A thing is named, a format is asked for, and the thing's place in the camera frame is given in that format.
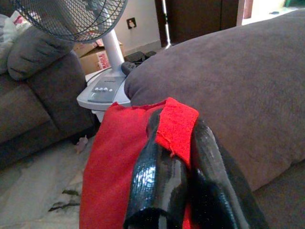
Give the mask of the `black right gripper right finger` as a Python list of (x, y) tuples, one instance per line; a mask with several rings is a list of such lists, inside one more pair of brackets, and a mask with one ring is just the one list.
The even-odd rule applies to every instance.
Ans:
[(198, 119), (191, 137), (192, 218), (202, 229), (270, 229), (231, 154)]

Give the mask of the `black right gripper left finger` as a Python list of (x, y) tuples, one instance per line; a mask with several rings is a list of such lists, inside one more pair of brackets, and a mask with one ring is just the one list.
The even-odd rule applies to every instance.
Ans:
[(187, 167), (157, 143), (161, 110), (146, 126), (148, 139), (134, 165), (123, 229), (182, 229)]

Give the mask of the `red pillow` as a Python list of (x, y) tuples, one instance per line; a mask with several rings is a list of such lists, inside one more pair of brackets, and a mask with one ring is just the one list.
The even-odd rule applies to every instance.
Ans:
[(83, 175), (79, 229), (122, 229), (132, 170), (148, 139), (151, 114), (161, 110), (157, 143), (191, 168), (191, 132), (196, 109), (169, 97), (157, 104), (123, 107), (113, 103), (105, 112)]

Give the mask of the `brown suede sofa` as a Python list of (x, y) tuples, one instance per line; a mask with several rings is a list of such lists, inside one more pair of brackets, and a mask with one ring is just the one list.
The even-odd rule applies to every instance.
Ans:
[(197, 37), (127, 77), (133, 106), (197, 109), (236, 160), (271, 229), (305, 229), (305, 8)]

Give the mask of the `small pink scrap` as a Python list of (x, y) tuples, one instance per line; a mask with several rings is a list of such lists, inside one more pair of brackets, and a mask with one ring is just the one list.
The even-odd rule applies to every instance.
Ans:
[(86, 148), (88, 141), (89, 140), (86, 135), (84, 137), (79, 138), (79, 141), (75, 145), (75, 150), (77, 154), (80, 154)]

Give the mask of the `black remote control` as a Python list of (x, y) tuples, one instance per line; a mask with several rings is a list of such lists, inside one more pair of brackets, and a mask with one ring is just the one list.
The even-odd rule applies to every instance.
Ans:
[(128, 76), (136, 67), (136, 64), (132, 62), (123, 62), (121, 64), (121, 70), (126, 76)]

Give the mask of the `black flat object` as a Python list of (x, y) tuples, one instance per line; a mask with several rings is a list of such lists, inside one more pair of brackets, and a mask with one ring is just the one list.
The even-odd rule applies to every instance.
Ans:
[(132, 54), (129, 54), (125, 56), (125, 61), (126, 62), (131, 62), (134, 63), (135, 65), (140, 65), (142, 64), (145, 60), (149, 59), (150, 57), (154, 56), (157, 52), (155, 51), (150, 51), (147, 53), (143, 53), (141, 51), (134, 52)]

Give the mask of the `brown cardboard box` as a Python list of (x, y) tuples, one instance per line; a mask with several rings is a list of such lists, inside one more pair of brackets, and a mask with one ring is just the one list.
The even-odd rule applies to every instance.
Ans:
[(73, 50), (80, 59), (85, 75), (111, 68), (102, 39), (90, 43), (75, 43)]

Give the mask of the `grey table fan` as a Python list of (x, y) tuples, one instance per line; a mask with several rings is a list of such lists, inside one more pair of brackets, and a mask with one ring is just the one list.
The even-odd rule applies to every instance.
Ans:
[(114, 27), (128, 0), (11, 0), (37, 29), (61, 40), (90, 43), (102, 40), (110, 67), (77, 97), (79, 106), (105, 111), (113, 103), (129, 106), (124, 92), (124, 57)]

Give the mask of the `thin white pole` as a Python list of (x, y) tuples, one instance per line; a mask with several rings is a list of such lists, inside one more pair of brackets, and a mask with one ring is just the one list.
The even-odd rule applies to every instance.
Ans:
[(170, 39), (170, 33), (169, 33), (168, 15), (167, 15), (167, 8), (166, 8), (165, 0), (162, 0), (162, 9), (163, 9), (163, 14), (165, 16), (165, 34), (166, 34), (166, 41), (167, 41), (167, 45), (165, 46), (165, 49), (167, 50), (171, 47), (171, 39)]

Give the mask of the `dark wooden door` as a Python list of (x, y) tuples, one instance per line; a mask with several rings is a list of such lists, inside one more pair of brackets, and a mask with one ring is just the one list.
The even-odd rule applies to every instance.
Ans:
[(154, 0), (161, 46), (229, 29), (241, 24), (244, 0)]

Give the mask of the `white plastic bag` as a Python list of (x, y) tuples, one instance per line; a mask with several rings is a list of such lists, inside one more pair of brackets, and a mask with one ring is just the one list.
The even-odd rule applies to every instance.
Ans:
[(8, 55), (14, 42), (29, 27), (31, 24), (16, 10), (10, 17), (0, 14), (0, 74), (8, 69)]

